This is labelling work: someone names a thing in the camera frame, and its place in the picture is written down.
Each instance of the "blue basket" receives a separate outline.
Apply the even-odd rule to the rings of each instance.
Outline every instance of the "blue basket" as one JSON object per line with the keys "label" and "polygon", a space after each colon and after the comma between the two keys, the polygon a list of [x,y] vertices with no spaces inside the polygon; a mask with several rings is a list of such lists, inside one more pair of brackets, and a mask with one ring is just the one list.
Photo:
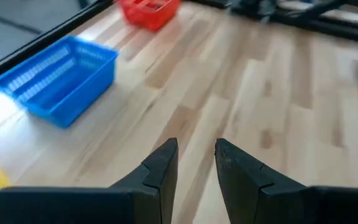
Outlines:
{"label": "blue basket", "polygon": [[68,127],[114,80],[118,53],[67,36],[0,76],[0,91]]}

